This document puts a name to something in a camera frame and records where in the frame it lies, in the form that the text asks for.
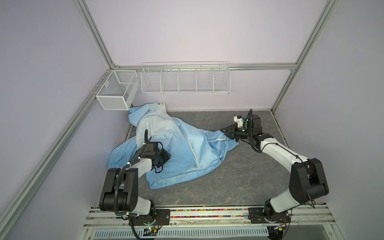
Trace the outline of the light blue zip jacket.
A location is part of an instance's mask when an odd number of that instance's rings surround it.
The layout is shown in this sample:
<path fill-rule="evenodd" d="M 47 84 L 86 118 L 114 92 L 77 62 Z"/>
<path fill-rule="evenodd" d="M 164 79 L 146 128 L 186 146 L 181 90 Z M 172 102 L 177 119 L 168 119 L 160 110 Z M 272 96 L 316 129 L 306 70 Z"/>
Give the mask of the light blue zip jacket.
<path fill-rule="evenodd" d="M 193 127 L 168 115 L 163 102 L 146 104 L 129 110 L 129 122 L 136 127 L 136 135 L 110 154 L 108 167 L 122 168 L 144 143 L 145 131 L 153 142 L 161 142 L 171 155 L 163 170 L 146 174 L 151 189 L 160 189 L 187 182 L 208 174 L 225 159 L 227 152 L 238 143 L 221 131 Z"/>

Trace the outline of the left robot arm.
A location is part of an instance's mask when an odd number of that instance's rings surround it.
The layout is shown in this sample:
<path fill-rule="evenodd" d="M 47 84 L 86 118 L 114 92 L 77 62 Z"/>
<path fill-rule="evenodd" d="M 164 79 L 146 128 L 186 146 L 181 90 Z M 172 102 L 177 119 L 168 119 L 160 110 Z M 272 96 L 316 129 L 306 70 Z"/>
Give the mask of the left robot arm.
<path fill-rule="evenodd" d="M 107 171 L 99 201 L 100 210 L 143 225 L 157 223 L 160 216 L 156 213 L 155 203 L 139 196 L 139 178 L 152 170 L 161 173 L 170 158 L 163 144 L 152 142 L 148 130 L 145 130 L 144 145 L 133 158 L 122 168 Z"/>

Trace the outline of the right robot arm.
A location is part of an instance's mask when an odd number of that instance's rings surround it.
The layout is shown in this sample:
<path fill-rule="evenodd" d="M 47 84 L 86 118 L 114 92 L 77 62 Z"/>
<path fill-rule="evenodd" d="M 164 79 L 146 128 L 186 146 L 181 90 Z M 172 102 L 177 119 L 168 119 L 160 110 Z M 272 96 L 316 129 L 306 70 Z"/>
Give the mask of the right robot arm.
<path fill-rule="evenodd" d="M 265 202 L 258 217 L 268 223 L 285 220 L 289 210 L 312 202 L 329 193 L 323 164 L 309 159 L 283 146 L 271 134 L 265 133 L 261 118 L 249 111 L 246 117 L 235 116 L 234 123 L 222 128 L 221 132 L 231 140 L 243 141 L 257 153 L 264 153 L 275 159 L 290 173 L 288 189 Z"/>

